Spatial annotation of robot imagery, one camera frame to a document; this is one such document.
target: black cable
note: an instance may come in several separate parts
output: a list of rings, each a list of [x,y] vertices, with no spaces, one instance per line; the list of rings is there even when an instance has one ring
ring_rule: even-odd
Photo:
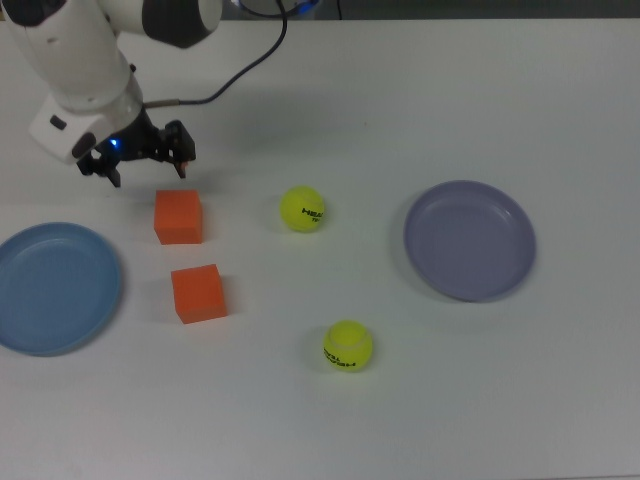
[[[260,58],[258,58],[254,62],[251,62],[249,65],[247,65],[238,73],[236,73],[233,77],[231,77],[231,79],[227,83],[225,83],[222,87],[220,87],[220,89],[210,97],[202,98],[199,100],[179,100],[179,99],[159,100],[155,102],[145,103],[144,107],[147,109],[150,109],[150,108],[161,108],[161,107],[176,107],[180,105],[205,105],[207,103],[211,103],[220,95],[222,95],[241,76],[243,76],[249,70],[258,66],[259,64],[264,62],[267,58],[269,58],[271,54],[275,52],[278,49],[278,47],[282,44],[282,42],[284,41],[284,37],[287,35],[287,11],[284,9],[282,0],[275,0],[275,2],[278,4],[278,9],[280,10],[280,18],[282,18],[282,31],[280,32],[280,36],[278,37],[278,40],[276,40],[276,43],[273,44],[273,46],[267,51],[267,53],[262,55]]]

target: blue plate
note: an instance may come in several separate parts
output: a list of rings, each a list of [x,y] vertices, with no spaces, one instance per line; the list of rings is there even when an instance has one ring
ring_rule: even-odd
[[[524,210],[500,190],[471,181],[424,193],[407,215],[404,242],[411,263],[433,288],[466,301],[509,293],[536,256]]]
[[[47,223],[0,246],[0,344],[50,356],[89,340],[111,318],[120,268],[93,231]]]

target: orange cube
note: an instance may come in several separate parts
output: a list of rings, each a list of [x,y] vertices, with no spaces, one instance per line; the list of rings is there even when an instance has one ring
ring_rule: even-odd
[[[176,313],[182,323],[226,317],[222,280],[216,265],[171,272]]]
[[[158,190],[154,229],[162,245],[202,243],[202,205],[196,190]]]

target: cube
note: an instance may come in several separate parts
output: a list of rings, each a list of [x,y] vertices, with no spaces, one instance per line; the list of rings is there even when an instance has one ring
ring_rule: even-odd
[[[158,190],[153,222],[162,245],[202,243],[202,205],[196,190]]]
[[[182,323],[226,317],[222,280],[216,265],[171,272],[176,313]]]

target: light blue plate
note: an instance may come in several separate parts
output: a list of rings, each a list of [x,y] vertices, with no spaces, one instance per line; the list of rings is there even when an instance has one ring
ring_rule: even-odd
[[[95,232],[70,223],[28,228],[0,246],[0,344],[60,355],[100,330],[120,297],[120,267]]]
[[[533,225],[522,207],[473,181],[427,190],[407,215],[404,240],[411,263],[431,286],[470,302],[513,292],[536,257]]]

